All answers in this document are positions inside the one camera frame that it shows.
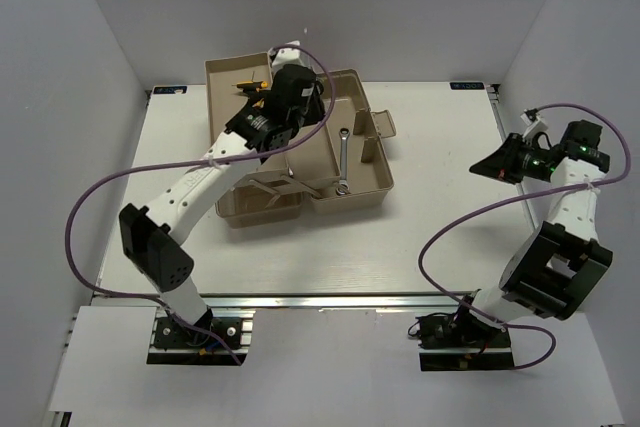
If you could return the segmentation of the beige plastic toolbox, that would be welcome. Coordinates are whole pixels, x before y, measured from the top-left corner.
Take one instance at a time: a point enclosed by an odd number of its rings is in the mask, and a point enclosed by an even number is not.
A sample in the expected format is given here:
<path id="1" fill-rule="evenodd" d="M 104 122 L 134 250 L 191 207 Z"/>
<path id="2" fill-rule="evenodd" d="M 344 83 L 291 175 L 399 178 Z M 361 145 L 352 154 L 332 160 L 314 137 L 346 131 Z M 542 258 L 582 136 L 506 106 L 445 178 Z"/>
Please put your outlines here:
<path id="1" fill-rule="evenodd" d="M 218 137 L 226 122 L 245 104 L 234 87 L 243 81 L 272 82 L 268 53 L 209 60 L 205 64 L 210 132 Z M 320 74 L 321 96 L 332 113 L 323 128 L 301 146 L 270 158 L 247 175 L 216 204 L 216 213 L 232 228 L 245 228 L 298 217 L 304 202 L 318 214 L 341 213 L 380 205 L 394 180 L 383 141 L 396 134 L 388 111 L 372 111 L 353 69 Z M 348 139 L 348 195 L 338 196 L 339 131 Z"/>

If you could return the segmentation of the silver ratchet wrench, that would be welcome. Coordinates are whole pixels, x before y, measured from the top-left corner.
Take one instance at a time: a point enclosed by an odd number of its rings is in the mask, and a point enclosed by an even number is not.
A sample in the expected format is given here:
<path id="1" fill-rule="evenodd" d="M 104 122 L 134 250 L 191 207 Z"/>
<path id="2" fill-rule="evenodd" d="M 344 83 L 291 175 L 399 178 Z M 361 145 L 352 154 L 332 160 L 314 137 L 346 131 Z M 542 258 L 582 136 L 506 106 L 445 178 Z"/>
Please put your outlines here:
<path id="1" fill-rule="evenodd" d="M 348 139 L 350 137 L 350 131 L 348 128 L 343 127 L 339 131 L 340 137 L 340 177 L 338 185 L 336 187 L 336 193 L 338 196 L 348 195 Z"/>

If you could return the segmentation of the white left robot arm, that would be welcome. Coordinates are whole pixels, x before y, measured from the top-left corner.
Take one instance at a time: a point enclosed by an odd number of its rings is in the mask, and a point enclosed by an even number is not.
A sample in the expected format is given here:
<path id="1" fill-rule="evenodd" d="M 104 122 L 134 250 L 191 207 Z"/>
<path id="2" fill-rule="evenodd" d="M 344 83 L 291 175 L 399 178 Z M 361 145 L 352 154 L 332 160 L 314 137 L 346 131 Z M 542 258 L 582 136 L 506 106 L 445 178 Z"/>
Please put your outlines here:
<path id="1" fill-rule="evenodd" d="M 285 65 L 269 89 L 248 94 L 207 151 L 205 165 L 186 171 L 146 205 L 127 204 L 121 210 L 124 254 L 180 317 L 176 331 L 188 345 L 209 339 L 213 316 L 192 280 L 194 261 L 183 243 L 218 200 L 268 160 L 269 152 L 324 117 L 322 92 L 313 70 Z"/>

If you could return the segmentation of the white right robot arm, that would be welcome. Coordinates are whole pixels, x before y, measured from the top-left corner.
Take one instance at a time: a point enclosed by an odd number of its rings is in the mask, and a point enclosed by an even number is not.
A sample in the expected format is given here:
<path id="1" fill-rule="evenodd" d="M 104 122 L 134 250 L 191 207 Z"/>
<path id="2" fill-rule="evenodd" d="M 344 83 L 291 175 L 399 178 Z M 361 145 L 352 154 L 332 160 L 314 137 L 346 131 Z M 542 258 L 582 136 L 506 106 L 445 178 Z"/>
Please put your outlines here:
<path id="1" fill-rule="evenodd" d="M 517 184 L 542 180 L 555 189 L 547 218 L 507 264 L 500 281 L 471 297 L 471 310 L 453 318 L 451 331 L 461 344 L 484 338 L 521 317 L 566 320 L 574 314 L 611 266 L 595 227 L 599 191 L 610 158 L 599 151 L 601 126 L 586 120 L 568 124 L 558 144 L 545 149 L 539 122 L 524 135 L 510 134 L 491 155 L 470 167 L 483 177 Z"/>

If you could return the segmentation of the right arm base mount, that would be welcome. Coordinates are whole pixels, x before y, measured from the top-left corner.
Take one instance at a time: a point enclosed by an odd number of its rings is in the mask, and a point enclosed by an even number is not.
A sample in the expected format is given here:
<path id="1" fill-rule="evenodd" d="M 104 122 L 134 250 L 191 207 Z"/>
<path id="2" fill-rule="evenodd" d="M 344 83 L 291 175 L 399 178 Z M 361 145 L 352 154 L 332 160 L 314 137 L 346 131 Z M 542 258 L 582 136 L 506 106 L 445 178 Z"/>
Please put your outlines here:
<path id="1" fill-rule="evenodd" d="M 422 372 L 505 371 L 515 367 L 509 334 L 479 321 L 466 308 L 419 316 L 407 335 L 418 342 Z"/>

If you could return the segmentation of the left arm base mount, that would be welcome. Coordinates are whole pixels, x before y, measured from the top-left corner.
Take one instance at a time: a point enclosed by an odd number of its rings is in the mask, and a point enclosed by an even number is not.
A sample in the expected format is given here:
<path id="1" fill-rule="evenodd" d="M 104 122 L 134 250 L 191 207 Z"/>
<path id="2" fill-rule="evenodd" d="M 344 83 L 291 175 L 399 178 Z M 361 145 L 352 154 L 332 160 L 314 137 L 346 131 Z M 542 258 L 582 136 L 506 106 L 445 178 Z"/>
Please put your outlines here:
<path id="1" fill-rule="evenodd" d="M 220 337 L 201 334 L 180 325 L 165 312 L 156 313 L 146 362 L 149 365 L 240 366 L 246 359 L 253 330 L 254 311 L 214 309 L 209 330 Z"/>

